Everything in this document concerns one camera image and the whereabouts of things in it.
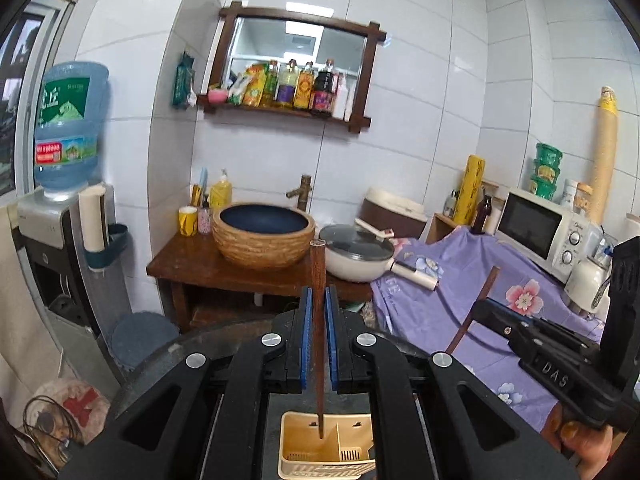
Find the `person's right hand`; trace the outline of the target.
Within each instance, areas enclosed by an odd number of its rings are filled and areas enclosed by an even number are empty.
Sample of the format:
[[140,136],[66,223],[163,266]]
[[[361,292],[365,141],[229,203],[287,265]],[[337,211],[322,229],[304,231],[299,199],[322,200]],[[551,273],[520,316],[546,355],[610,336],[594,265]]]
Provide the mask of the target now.
[[579,457],[576,466],[582,480],[592,480],[611,455],[613,428],[592,429],[581,422],[563,422],[563,410],[557,403],[549,413],[540,434],[557,450],[562,446]]

